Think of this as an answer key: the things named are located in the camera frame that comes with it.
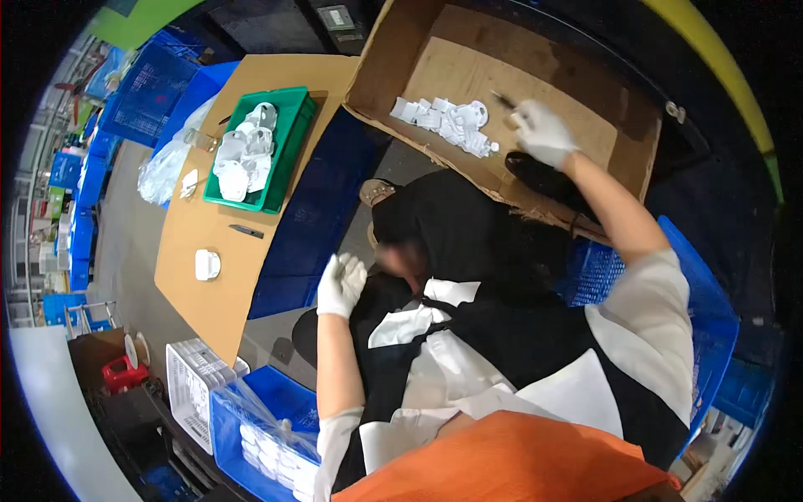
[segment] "wire spool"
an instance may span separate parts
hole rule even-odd
[[[150,352],[148,351],[148,344],[145,343],[145,337],[142,333],[137,333],[137,338],[131,338],[131,335],[125,335],[125,355],[131,362],[131,366],[137,369],[140,362],[146,366],[150,366]]]

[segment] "red stool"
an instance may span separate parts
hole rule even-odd
[[[134,368],[128,356],[123,356],[104,366],[102,372],[109,393],[114,395],[142,385],[142,381],[148,377],[148,366]]]

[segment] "white plastic crate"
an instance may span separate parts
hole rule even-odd
[[[209,431],[209,392],[250,373],[237,358],[234,369],[221,360],[200,338],[167,344],[167,391],[170,411],[181,427],[212,455]],[[191,388],[195,389],[195,402]]]

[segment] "worker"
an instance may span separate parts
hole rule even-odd
[[[693,366],[678,258],[559,116],[525,101],[513,119],[523,150],[577,185],[624,275],[583,308],[434,276],[417,303],[379,302],[350,326],[372,303],[368,274],[333,256],[318,288],[317,500],[678,500],[665,470],[689,434]]]

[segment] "orange cloth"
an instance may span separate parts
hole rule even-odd
[[[609,501],[668,479],[640,447],[607,432],[497,411],[399,456],[332,501]]]

